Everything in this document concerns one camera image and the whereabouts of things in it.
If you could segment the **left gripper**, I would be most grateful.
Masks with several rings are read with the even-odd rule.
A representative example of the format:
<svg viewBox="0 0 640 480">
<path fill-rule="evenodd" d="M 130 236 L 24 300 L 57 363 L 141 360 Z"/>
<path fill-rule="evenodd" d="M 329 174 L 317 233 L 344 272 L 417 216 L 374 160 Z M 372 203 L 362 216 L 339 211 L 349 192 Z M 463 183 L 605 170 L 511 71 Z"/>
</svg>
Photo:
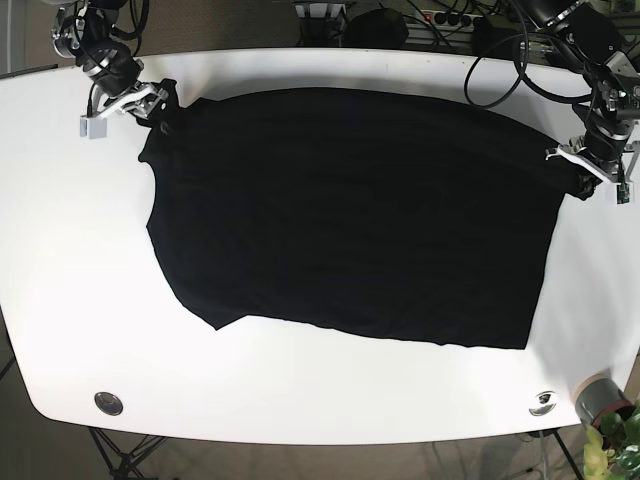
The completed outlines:
<svg viewBox="0 0 640 480">
<path fill-rule="evenodd" d="M 593 87 L 586 105 L 572 106 L 585 132 L 545 152 L 547 161 L 563 160 L 577 167 L 577 197 L 582 200 L 603 185 L 613 203 L 626 205 L 633 201 L 631 174 L 639 159 L 639 142 L 631 139 L 635 120 L 617 117 L 625 99 L 623 91 L 609 85 Z"/>
</svg>

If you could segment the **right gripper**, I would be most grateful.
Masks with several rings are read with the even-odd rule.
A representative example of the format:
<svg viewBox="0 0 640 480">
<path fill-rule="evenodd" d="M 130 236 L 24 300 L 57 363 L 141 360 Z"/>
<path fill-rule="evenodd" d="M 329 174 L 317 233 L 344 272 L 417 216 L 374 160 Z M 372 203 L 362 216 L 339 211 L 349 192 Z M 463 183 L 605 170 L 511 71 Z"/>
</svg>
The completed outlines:
<svg viewBox="0 0 640 480">
<path fill-rule="evenodd" d="M 179 109 L 177 82 L 143 82 L 144 63 L 137 57 L 148 22 L 147 10 L 129 12 L 132 29 L 117 26 L 118 10 L 59 10 L 52 27 L 56 53 L 72 59 L 91 80 L 86 113 L 80 117 L 80 135 L 107 136 L 113 114 L 130 115 L 144 127 L 165 127 Z"/>
</svg>

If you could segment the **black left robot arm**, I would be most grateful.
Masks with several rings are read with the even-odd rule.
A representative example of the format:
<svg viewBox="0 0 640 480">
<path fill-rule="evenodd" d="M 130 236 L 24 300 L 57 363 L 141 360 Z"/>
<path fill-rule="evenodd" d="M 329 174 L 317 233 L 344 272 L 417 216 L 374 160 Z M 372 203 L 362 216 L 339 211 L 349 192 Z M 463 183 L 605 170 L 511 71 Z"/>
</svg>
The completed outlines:
<svg viewBox="0 0 640 480">
<path fill-rule="evenodd" d="M 639 123 L 639 70 L 623 51 L 622 35 L 610 18 L 586 1 L 513 1 L 521 31 L 496 41 L 476 55 L 471 65 L 495 48 L 510 42 L 517 78 L 499 99 L 478 104 L 469 95 L 467 75 L 463 92 L 467 103 L 483 110 L 506 101 L 524 83 L 548 101 L 569 105 L 585 133 L 545 152 L 545 159 L 568 161 L 583 170 L 581 188 L 586 197 L 595 187 L 612 188 L 619 205 L 632 201 L 631 174 L 639 159 L 639 142 L 631 139 Z M 531 39 L 543 38 L 564 59 L 565 68 L 580 74 L 590 92 L 566 97 L 537 85 L 527 74 Z"/>
</svg>

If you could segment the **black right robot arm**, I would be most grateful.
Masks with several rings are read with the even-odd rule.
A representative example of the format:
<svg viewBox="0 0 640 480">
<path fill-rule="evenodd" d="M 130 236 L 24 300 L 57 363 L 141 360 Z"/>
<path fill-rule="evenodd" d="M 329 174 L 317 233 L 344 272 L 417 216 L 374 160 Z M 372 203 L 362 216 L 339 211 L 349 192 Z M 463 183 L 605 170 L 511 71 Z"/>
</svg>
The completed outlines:
<svg viewBox="0 0 640 480">
<path fill-rule="evenodd" d="M 144 64 L 128 43 L 139 43 L 147 24 L 150 3 L 137 11 L 133 1 L 55 1 L 51 29 L 55 52 L 72 59 L 91 80 L 86 113 L 80 117 L 80 136 L 107 136 L 113 114 L 130 115 L 146 128 L 168 129 L 167 120 L 178 109 L 176 82 L 142 82 Z"/>
</svg>

